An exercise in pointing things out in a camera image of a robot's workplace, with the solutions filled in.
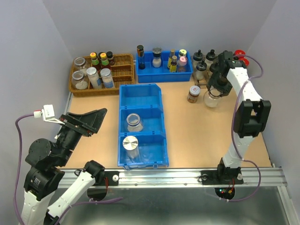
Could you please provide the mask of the round open-top glass jar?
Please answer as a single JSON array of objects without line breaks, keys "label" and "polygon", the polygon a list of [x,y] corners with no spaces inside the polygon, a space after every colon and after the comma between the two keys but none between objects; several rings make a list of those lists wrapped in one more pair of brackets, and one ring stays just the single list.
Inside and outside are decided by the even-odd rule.
[{"label": "round open-top glass jar", "polygon": [[140,116],[136,113],[129,114],[126,122],[128,132],[141,132],[143,130],[143,122]]}]

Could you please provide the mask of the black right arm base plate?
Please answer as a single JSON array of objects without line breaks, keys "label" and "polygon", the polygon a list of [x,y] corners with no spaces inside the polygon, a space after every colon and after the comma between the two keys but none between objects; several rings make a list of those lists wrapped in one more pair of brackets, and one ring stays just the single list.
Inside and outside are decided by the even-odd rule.
[{"label": "black right arm base plate", "polygon": [[201,171],[201,178],[203,185],[240,185],[244,183],[242,178],[238,178],[241,175],[239,168],[225,169],[223,172],[218,170],[204,170]]}]

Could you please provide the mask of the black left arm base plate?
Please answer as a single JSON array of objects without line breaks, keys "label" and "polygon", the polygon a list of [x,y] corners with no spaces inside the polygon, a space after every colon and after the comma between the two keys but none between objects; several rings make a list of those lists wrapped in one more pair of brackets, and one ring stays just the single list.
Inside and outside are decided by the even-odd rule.
[{"label": "black left arm base plate", "polygon": [[106,187],[106,186],[118,186],[120,179],[120,172],[117,170],[105,170],[96,177],[96,183],[93,186]]}]

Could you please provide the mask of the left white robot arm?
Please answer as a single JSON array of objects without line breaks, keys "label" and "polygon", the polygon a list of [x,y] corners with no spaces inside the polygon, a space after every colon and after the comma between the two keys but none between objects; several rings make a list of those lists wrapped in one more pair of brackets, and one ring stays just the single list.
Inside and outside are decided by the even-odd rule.
[{"label": "left white robot arm", "polygon": [[20,221],[24,225],[57,225],[67,209],[75,204],[92,185],[104,181],[105,168],[98,162],[87,162],[75,182],[52,205],[50,199],[58,188],[66,165],[81,137],[96,134],[107,113],[106,108],[84,114],[66,113],[55,118],[53,105],[44,105],[33,113],[45,122],[58,123],[61,129],[55,142],[40,138],[29,147],[25,159],[31,169],[24,182],[24,207]]}]

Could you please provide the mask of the red-white-lid chili jar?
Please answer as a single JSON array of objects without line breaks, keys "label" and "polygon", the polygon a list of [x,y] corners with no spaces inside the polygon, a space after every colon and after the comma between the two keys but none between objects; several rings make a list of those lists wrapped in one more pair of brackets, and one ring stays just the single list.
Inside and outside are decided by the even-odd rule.
[{"label": "red-white-lid chili jar", "polygon": [[188,96],[187,96],[188,102],[196,103],[198,100],[198,97],[200,95],[200,91],[201,91],[201,89],[199,86],[196,86],[196,85],[191,86],[189,89]]}]

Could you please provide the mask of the tall silver-lid glass jar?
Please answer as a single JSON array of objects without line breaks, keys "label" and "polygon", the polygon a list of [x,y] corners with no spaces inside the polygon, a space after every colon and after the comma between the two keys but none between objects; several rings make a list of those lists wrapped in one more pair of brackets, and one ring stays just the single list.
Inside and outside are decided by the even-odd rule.
[{"label": "tall silver-lid glass jar", "polygon": [[139,142],[135,136],[126,136],[122,142],[122,146],[131,161],[136,162],[139,160]]}]

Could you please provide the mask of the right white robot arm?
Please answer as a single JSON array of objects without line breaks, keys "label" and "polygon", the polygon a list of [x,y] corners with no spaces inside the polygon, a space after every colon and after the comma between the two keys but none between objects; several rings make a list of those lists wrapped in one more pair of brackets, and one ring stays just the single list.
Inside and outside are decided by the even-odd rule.
[{"label": "right white robot arm", "polygon": [[215,98],[226,97],[232,90],[237,95],[231,125],[232,142],[216,170],[202,174],[202,182],[205,185],[242,184],[241,163],[245,161],[250,143],[265,130],[271,102],[257,93],[245,63],[235,59],[233,52],[223,51],[217,58],[207,90]]}]

